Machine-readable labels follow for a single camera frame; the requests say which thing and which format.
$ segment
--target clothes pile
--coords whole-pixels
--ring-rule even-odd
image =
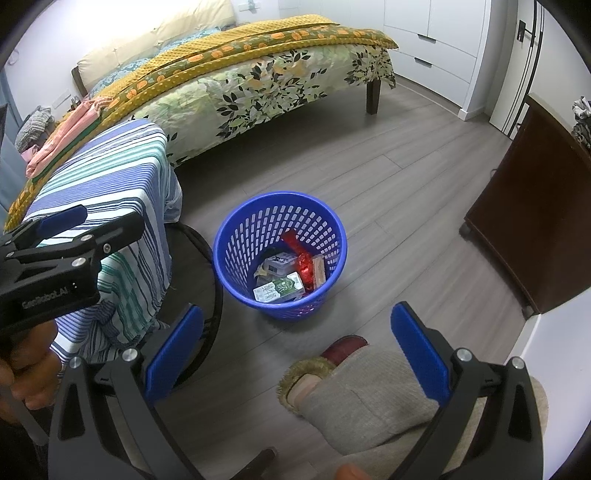
[[[14,146],[17,148],[18,152],[23,153],[33,145],[43,145],[49,135],[46,130],[51,127],[52,123],[53,117],[51,116],[51,108],[42,106],[35,108],[35,110],[25,118],[21,129],[17,133]]]
[[[591,105],[585,97],[581,97],[573,104],[573,112],[577,121],[573,136],[591,153]]]

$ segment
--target pink cloth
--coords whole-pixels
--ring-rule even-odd
[[[97,98],[85,100],[72,114],[62,122],[54,135],[41,147],[27,164],[27,178],[38,176],[48,164],[72,141],[80,135],[92,122],[100,116],[100,110],[106,107],[111,99]]]
[[[38,151],[39,145],[33,145],[31,148],[21,153],[22,159],[25,161],[25,163],[29,163]]]

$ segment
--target bed frame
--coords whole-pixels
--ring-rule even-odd
[[[80,70],[78,70],[78,66],[72,69],[72,78],[74,79],[74,83],[78,88],[78,92],[82,97],[88,95],[88,90],[84,86],[84,82],[82,81],[82,77],[80,76]],[[378,105],[379,105],[379,88],[382,85],[381,80],[373,80],[367,84],[367,91],[366,91],[366,111],[370,115],[375,115],[378,113]]]

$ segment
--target slipper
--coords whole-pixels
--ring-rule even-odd
[[[331,364],[338,367],[349,355],[367,344],[367,340],[359,335],[347,335],[339,338],[320,356],[326,358]]]
[[[335,366],[321,356],[297,361],[287,369],[283,374],[283,378],[277,385],[277,397],[279,398],[279,402],[290,412],[299,414],[297,408],[287,401],[287,397],[291,390],[305,375],[318,377],[323,380],[328,377],[334,369]],[[310,377],[303,379],[303,382],[301,382],[299,386],[301,388],[307,388],[308,383],[311,381]]]

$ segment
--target striped cloth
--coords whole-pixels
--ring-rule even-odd
[[[100,301],[59,317],[51,349],[66,364],[75,355],[89,362],[114,359],[153,329],[170,284],[171,258],[164,224],[180,217],[182,192],[166,159],[166,136],[147,120],[124,122],[86,144],[61,166],[27,212],[38,218],[82,204],[88,218],[42,245],[75,236],[126,213],[139,212],[145,232],[102,261]]]

